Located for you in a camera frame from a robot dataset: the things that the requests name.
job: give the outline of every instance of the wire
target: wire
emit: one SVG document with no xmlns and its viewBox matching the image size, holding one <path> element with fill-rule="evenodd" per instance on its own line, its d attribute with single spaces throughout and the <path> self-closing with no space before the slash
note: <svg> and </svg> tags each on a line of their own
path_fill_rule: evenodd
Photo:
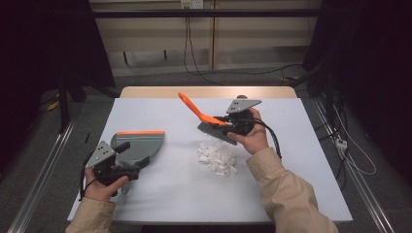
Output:
<svg viewBox="0 0 412 233">
<path fill-rule="evenodd" d="M 49 103 L 51 100 L 54 100 L 54 99 L 57 99 L 57 98 L 58 98 L 58 91 L 57 91 L 52 97 L 50 97 L 49 99 L 43 101 L 43 102 L 40 104 L 40 106 L 43 106 L 43 105 Z"/>
<path fill-rule="evenodd" d="M 191 71 L 188 69 L 188 65 L 187 65 L 187 63 L 186 63 L 186 60 L 187 60 L 187 59 L 186 59 L 186 54 L 187 54 L 187 50 L 188 50 L 188 40 L 189 40 L 189 44 L 190 44 L 191 58 L 192 58 L 192 60 L 193 60 L 194 67 L 195 67 L 195 69 L 196 69 L 196 71 L 197 71 L 196 73 L 191 72 Z M 208 79 L 206 79 L 204 76 L 205 76 L 205 75 L 213 75 L 213 74 L 264 75 L 264 74 L 270 74 L 270 73 L 274 73 L 274 72 L 281 71 L 281 72 L 282 72 L 282 82 L 281 82 L 280 85 L 282 85 L 282 83 L 283 83 L 283 81 L 284 81 L 284 79 L 285 79 L 284 74 L 283 74 L 283 70 L 284 70 L 285 68 L 292 67 L 292 66 L 300 66 L 300 67 L 302 67 L 302 64 L 289 64 L 289 65 L 285 65 L 285 66 L 283 66 L 283 67 L 281 67 L 281 68 L 277 68 L 277 69 L 274 69 L 274 70 L 263 71 L 263 72 L 254 72 L 254 73 L 236 72 L 236 71 L 213 71 L 213 72 L 204 72 L 204 73 L 201 73 L 201 72 L 199 71 L 198 67 L 197 67 L 196 60 L 194 59 L 193 44 L 192 44 L 192 41 L 191 41 L 190 19 L 189 19 L 188 17 L 186 18 L 186 42 L 185 42 L 184 63 L 185 63 L 185 69 L 186 69 L 186 71 L 187 71 L 189 74 L 195 75 L 195 76 L 200 76 L 200 77 L 202 77 L 203 80 L 205 80 L 205 81 L 207 81 L 207 82 L 209 82 L 209 83 L 217 84 L 217 85 L 223 85 L 223 84 L 221 84 L 221 83 L 216 83 L 216 82 L 213 82 L 213 81 L 211 81 L 211 80 L 208 80 Z"/>
<path fill-rule="evenodd" d="M 270 128 L 266 123 L 264 123 L 264 122 L 263 122 L 261 119 L 259 119 L 259 118 L 254 118 L 253 120 L 251 120 L 251 119 L 236 119 L 236 121 L 256 123 L 256 124 L 259 124 L 259 125 L 262 125 L 263 127 L 265 127 L 265 128 L 269 131 L 270 135 L 272 136 L 273 143 L 274 143 L 274 145 L 275 145 L 275 150 L 276 150 L 276 152 L 278 153 L 279 158 L 282 159 L 281 148 L 280 148 L 280 146 L 279 146 L 278 138 L 276 137 L 276 134 L 275 134 L 275 132 L 273 131 L 273 129 Z"/>
<path fill-rule="evenodd" d="M 88 163 L 88 161 L 90 160 L 90 158 L 91 158 L 92 155 L 93 155 L 93 152 L 90 152 L 90 153 L 86 156 L 85 161 L 83 161 L 82 170 L 81 170 L 81 173 L 80 173 L 80 181 L 79 181 L 79 187 L 80 187 L 80 199 L 79 199 L 79 201 L 82 201 L 82 199 L 85 197 L 86 189 L 83 188 L 83 180 L 84 180 L 84 178 L 85 178 L 85 168 L 86 168 L 86 165 L 87 165 L 87 163 Z"/>
<path fill-rule="evenodd" d="M 190 42 L 190 50 L 191 50 L 191 58 L 193 60 L 194 63 L 194 67 L 196 68 L 197 74 L 192 73 L 191 71 L 189 71 L 188 66 L 186 64 L 186 52 L 188 50 L 188 38 L 189 38 L 189 42 Z M 213 83 L 216 85 L 223 85 L 221 83 L 217 83 L 211 80 L 206 79 L 199 71 L 199 69 L 197 68 L 197 64 L 196 64 L 196 60 L 194 59 L 194 54 L 193 54 L 193 44 L 191 42 L 191 29 L 190 29 L 190 19 L 188 17 L 186 17 L 186 42 L 185 42 L 185 55 L 184 55 L 184 62 L 185 62 L 185 69 L 186 71 L 191 74 L 191 75 L 199 75 L 204 81 L 208 82 L 208 83 Z"/>
<path fill-rule="evenodd" d="M 88 184 L 86 185 L 86 187 L 85 187 L 85 193 L 86 193 L 87 188 L 88 188 L 92 183 L 94 183 L 95 181 L 97 181 L 97 178 L 93 179 L 93 181 L 91 181 L 90 183 L 88 183 Z"/>
<path fill-rule="evenodd" d="M 343 151 L 343 149 L 340 149 L 340 151 L 341 151 L 341 153 L 342 153 L 342 156 L 343 156 L 344 158 L 346 158 L 347 162 L 348 162 L 349 164 L 351 164 L 354 168 L 356 168 L 358 171 L 360 171 L 360 172 L 362 172 L 362 173 L 364 173 L 364 174 L 366 174 L 366 175 L 373 175 L 373 174 L 375 174 L 375 173 L 376 173 L 376 166 L 375 166 L 375 164 L 373 163 L 372 159 L 371 159 L 371 158 L 367 155 L 367 153 L 355 142 L 355 140 L 352 139 L 352 137 L 349 135 L 348 131 L 346 130 L 345 126 L 343 125 L 342 118 L 340 117 L 339 114 L 337 115 L 337 117 L 338 117 L 338 119 L 339 119 L 339 121 L 340 121 L 340 123 L 341 123 L 341 125 L 342 125 L 342 128 L 343 128 L 343 130 L 345 131 L 347 137 L 355 144 L 355 146 L 357 146 L 357 148 L 366 156 L 366 158 L 367 158 L 367 159 L 369 160 L 369 162 L 372 164 L 372 166 L 373 166 L 373 172 L 365 172 L 365 171 L 363 171 L 361 168 L 359 168 L 354 162 L 352 162 L 352 161 L 348 158 L 348 156 L 350 155 L 348 152 L 347 152 L 347 154 L 345 154 L 345 152 Z"/>
</svg>

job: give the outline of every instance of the black cable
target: black cable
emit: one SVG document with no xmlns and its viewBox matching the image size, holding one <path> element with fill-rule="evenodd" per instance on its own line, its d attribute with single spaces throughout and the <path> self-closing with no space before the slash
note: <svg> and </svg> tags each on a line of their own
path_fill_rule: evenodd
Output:
<svg viewBox="0 0 412 233">
<path fill-rule="evenodd" d="M 93 181 L 91 181 L 90 183 L 88 183 L 88 184 L 86 185 L 86 187 L 85 187 L 85 193 L 86 193 L 87 188 L 88 188 L 92 183 L 94 183 L 95 181 L 97 181 L 97 178 L 93 179 Z"/>
<path fill-rule="evenodd" d="M 196 68 L 197 74 L 192 73 L 191 71 L 189 71 L 188 66 L 186 64 L 186 52 L 188 49 L 188 38 L 190 41 L 190 50 L 191 50 L 191 58 L 193 59 L 193 63 L 194 63 L 194 67 Z M 213 83 L 216 85 L 223 85 L 221 83 L 217 83 L 211 80 L 206 79 L 199 71 L 199 69 L 197 68 L 197 64 L 196 64 L 196 60 L 194 59 L 194 54 L 193 54 L 193 44 L 191 43 L 191 29 L 190 29 L 190 19 L 187 17 L 186 18 L 186 42 L 185 42 L 185 54 L 184 54 L 184 62 L 185 62 L 185 69 L 186 71 L 191 74 L 191 75 L 199 75 L 204 81 L 208 82 L 208 83 Z"/>
<path fill-rule="evenodd" d="M 283 84 L 283 82 L 284 82 L 284 80 L 285 80 L 285 75 L 284 75 L 284 73 L 283 73 L 283 67 L 281 68 L 281 78 L 282 78 L 282 80 L 281 80 L 281 83 L 279 84 L 279 86 L 282 86 L 282 84 Z"/>
<path fill-rule="evenodd" d="M 187 66 L 187 63 L 186 63 L 186 53 L 187 53 L 187 50 L 188 50 L 188 39 L 189 39 L 189 42 L 190 42 L 191 58 L 192 58 L 192 60 L 193 60 L 194 67 L 195 67 L 197 73 L 191 72 L 191 71 L 188 69 L 188 66 Z M 302 64 L 289 64 L 289 65 L 285 65 L 285 66 L 283 66 L 283 67 L 281 67 L 281 68 L 278 68 L 278 69 L 274 69 L 274 70 L 270 70 L 270 71 L 263 71 L 263 72 L 255 72 L 255 73 L 235 72 L 235 71 L 213 71 L 213 72 L 201 73 L 201 72 L 199 71 L 199 69 L 197 68 L 196 60 L 194 59 L 193 45 L 192 45 L 192 42 L 191 42 L 190 19 L 189 19 L 188 17 L 186 18 L 186 42 L 185 42 L 184 63 L 185 63 L 185 69 L 186 69 L 186 71 L 187 71 L 189 74 L 195 75 L 195 76 L 201 76 L 203 80 L 205 80 L 205 81 L 207 81 L 207 82 L 209 82 L 209 83 L 217 84 L 217 85 L 223 85 L 223 84 L 210 81 L 210 80 L 206 79 L 204 76 L 205 76 L 205 75 L 213 75 L 213 74 L 264 75 L 264 74 L 270 74 L 270 73 L 274 73 L 274 72 L 277 72 L 277 71 L 281 71 L 281 72 L 282 72 L 282 82 L 281 82 L 280 85 L 282 85 L 283 80 L 284 80 L 283 70 L 284 70 L 285 68 L 292 67 L 292 66 L 300 66 L 300 67 L 302 67 Z"/>
<path fill-rule="evenodd" d="M 49 103 L 51 100 L 57 99 L 57 98 L 58 98 L 57 95 L 58 95 L 58 91 L 57 91 L 52 97 L 50 97 L 48 100 L 45 100 L 44 102 L 42 102 L 42 103 L 40 104 L 40 106 L 43 106 L 43 105 Z"/>
<path fill-rule="evenodd" d="M 259 119 L 259 118 L 254 118 L 253 120 L 251 120 L 251 119 L 236 119 L 236 120 L 234 121 L 234 123 L 235 123 L 236 121 L 256 123 L 256 124 L 259 124 L 259 125 L 265 127 L 265 128 L 269 131 L 270 135 L 272 136 L 273 143 L 274 143 L 274 145 L 275 145 L 275 150 L 276 150 L 276 152 L 278 153 L 279 158 L 282 159 L 281 148 L 280 148 L 280 146 L 279 146 L 278 138 L 276 137 L 276 134 L 275 134 L 275 132 L 273 131 L 273 129 L 270 128 L 266 123 L 264 123 L 264 122 L 263 122 L 261 119 Z"/>
<path fill-rule="evenodd" d="M 85 168 L 86 168 L 86 165 L 87 165 L 87 163 L 88 163 L 88 161 L 90 160 L 90 158 L 91 158 L 92 155 L 93 155 L 93 152 L 90 152 L 90 153 L 86 156 L 86 159 L 85 159 L 85 161 L 83 162 L 83 165 L 82 165 L 82 171 L 81 171 L 81 173 L 80 173 L 80 181 L 79 181 L 79 187 L 80 187 L 80 199 L 79 199 L 79 201 L 82 201 L 83 197 L 85 197 L 86 189 L 83 188 L 83 180 L 84 180 L 84 178 L 85 178 Z"/>
</svg>

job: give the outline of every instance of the gray carpet floor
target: gray carpet floor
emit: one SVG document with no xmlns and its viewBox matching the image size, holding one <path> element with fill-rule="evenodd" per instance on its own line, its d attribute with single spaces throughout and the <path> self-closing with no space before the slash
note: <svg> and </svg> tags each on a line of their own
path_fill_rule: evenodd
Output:
<svg viewBox="0 0 412 233">
<path fill-rule="evenodd" d="M 240 72 L 252 73 L 270 70 L 273 69 L 247 69 Z M 298 68 L 285 69 L 283 75 L 284 77 L 299 76 L 302 72 Z M 223 85 L 279 85 L 282 80 L 281 72 L 260 75 L 221 73 L 205 77 Z M 202 77 L 187 73 L 117 78 L 116 82 L 118 87 L 114 88 L 114 91 L 121 91 L 123 87 L 128 85 L 213 85 Z M 305 106 L 312 125 L 317 128 L 322 125 L 322 122 L 305 88 L 305 84 L 302 84 L 295 90 Z M 71 114 L 78 110 L 81 112 L 47 182 L 36 211 L 27 225 L 26 232 L 63 232 L 68 225 L 66 218 L 77 195 L 76 188 L 80 167 L 86 154 L 97 145 L 114 102 L 113 99 L 94 89 L 86 87 L 85 90 L 87 99 L 84 103 L 69 102 Z M 48 98 L 48 95 L 50 94 L 45 93 L 44 98 Z M 23 142 L 21 150 L 14 155 L 16 160 L 3 173 L 3 181 L 0 183 L 0 232 L 7 232 L 9 229 L 18 208 L 35 182 L 57 138 L 60 127 L 59 110 L 46 112 L 44 108 L 39 111 L 30 135 Z M 410 232 L 412 229 L 412 187 L 388 164 L 379 147 L 367 139 L 364 128 L 355 118 L 355 114 L 351 112 L 350 106 L 346 112 L 350 135 L 369 154 L 377 167 L 376 174 L 364 176 L 367 183 L 388 215 L 395 232 Z M 323 127 L 316 130 L 316 133 L 320 138 L 326 135 Z M 330 138 L 320 142 L 332 171 L 336 174 L 340 164 L 336 149 Z M 370 162 L 354 145 L 350 144 L 349 146 L 350 153 L 356 159 L 359 167 L 371 171 Z M 349 175 L 342 193 L 354 220 L 338 224 L 339 231 L 379 232 Z M 142 226 L 138 225 L 114 224 L 112 226 L 113 232 L 140 232 L 141 230 Z M 209 232 L 217 232 L 217 230 L 211 228 Z"/>
</svg>

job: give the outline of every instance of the black curtain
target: black curtain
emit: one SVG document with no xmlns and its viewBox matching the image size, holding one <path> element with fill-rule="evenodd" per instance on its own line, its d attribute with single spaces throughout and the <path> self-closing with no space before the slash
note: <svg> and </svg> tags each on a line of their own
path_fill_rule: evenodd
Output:
<svg viewBox="0 0 412 233">
<path fill-rule="evenodd" d="M 359 11 L 355 11 L 348 31 L 348 44 L 331 72 L 371 139 L 398 172 L 412 183 L 412 140 L 409 137 L 412 130 L 409 95 L 412 88 L 409 81 L 412 4 L 360 0 L 357 6 Z M 316 46 L 305 61 L 308 68 L 316 64 L 310 62 L 313 57 L 320 57 L 315 51 L 327 50 L 321 46 L 322 41 L 330 41 L 324 35 L 324 28 L 319 31 L 322 33 L 314 37 Z"/>
<path fill-rule="evenodd" d="M 23 143 L 41 94 L 57 89 L 62 74 L 78 85 L 115 85 L 94 18 L 44 14 L 53 11 L 91 13 L 87 0 L 0 3 L 0 169 Z"/>
</svg>

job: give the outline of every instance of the beige sleeve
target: beige sleeve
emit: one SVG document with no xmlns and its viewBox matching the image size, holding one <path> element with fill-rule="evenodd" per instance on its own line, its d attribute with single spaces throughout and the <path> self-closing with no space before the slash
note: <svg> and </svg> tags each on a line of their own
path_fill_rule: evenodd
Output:
<svg viewBox="0 0 412 233">
<path fill-rule="evenodd" d="M 334 223 L 319 213 L 312 185 L 287 171 L 273 148 L 252 155 L 247 164 L 276 232 L 337 232 Z"/>
<path fill-rule="evenodd" d="M 112 202 L 95 201 L 84 197 L 66 232 L 110 232 L 115 206 L 116 204 Z"/>
</svg>

